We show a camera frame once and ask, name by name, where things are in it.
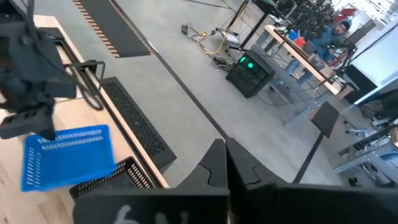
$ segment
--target concrete floor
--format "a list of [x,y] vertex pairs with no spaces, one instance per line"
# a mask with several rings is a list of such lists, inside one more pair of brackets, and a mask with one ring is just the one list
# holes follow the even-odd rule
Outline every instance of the concrete floor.
[[[210,32],[233,15],[241,0],[200,1],[232,10],[184,0],[117,0],[227,134],[237,139],[270,170],[291,182],[319,130],[310,121],[304,121],[291,130],[284,129],[284,123],[295,112],[292,106],[266,105],[257,97],[245,99],[224,79],[225,72],[217,72],[210,65],[210,58],[181,33],[181,25],[190,22],[196,30]],[[113,58],[71,0],[36,0],[35,13],[56,16],[82,56],[104,60],[106,76],[118,77],[124,84],[178,157],[164,174],[170,186],[178,185],[196,166],[213,140],[221,138],[156,56]],[[250,7],[243,16],[244,22],[240,19],[233,30],[243,30],[243,39],[260,16],[259,9]],[[214,50],[220,42],[221,39],[215,37],[204,44]],[[260,97],[272,103],[270,94],[262,92]],[[348,106],[344,101],[332,100],[332,103],[340,111]],[[357,128],[369,126],[356,109],[344,116]],[[355,139],[343,132],[342,121],[340,118],[332,138],[323,140],[302,183],[343,184],[331,167],[341,160],[336,152]]]

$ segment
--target person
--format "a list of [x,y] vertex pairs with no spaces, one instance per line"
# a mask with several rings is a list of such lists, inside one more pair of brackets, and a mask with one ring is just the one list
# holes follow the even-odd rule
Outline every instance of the person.
[[[334,53],[336,49],[328,48],[328,46],[336,41],[342,41],[342,37],[347,33],[348,29],[351,27],[351,20],[346,19],[343,20],[333,27],[325,27],[322,36],[319,38],[314,38],[311,41],[317,46],[316,54],[319,55],[326,62],[332,62],[334,59]],[[299,60],[296,58],[293,59],[288,66],[286,67],[286,72],[288,75],[293,74],[294,70],[300,66]],[[308,70],[305,71],[304,75],[302,75],[298,80],[297,83],[299,85],[303,85],[306,83],[312,74]]]

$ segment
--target black basket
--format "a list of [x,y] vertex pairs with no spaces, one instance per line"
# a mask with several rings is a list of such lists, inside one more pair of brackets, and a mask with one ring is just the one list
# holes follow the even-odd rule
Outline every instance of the black basket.
[[142,189],[154,188],[154,185],[144,175],[144,172],[134,162],[132,157],[128,157],[116,164],[116,170],[111,175],[73,186],[69,190],[69,194],[74,200],[77,200],[82,195],[98,189],[125,189],[128,187]]

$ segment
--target striped floor marking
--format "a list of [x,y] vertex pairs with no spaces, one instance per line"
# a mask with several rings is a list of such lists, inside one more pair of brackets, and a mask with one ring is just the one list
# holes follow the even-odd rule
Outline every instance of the striped floor marking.
[[119,58],[119,52],[113,47],[112,43],[106,38],[105,34],[102,32],[98,24],[94,21],[93,18],[88,14],[87,10],[84,8],[84,6],[81,4],[80,0],[73,0],[75,3],[76,7],[79,9],[81,14],[84,16],[86,21],[89,23],[89,25],[94,29],[94,31],[97,33],[97,36],[104,42],[106,48],[111,52],[113,57]]

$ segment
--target computer tower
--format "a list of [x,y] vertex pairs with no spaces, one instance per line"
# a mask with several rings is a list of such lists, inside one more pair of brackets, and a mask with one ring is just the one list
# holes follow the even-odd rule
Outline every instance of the computer tower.
[[238,60],[225,79],[236,86],[245,98],[250,98],[259,93],[274,75],[275,71],[250,50]]

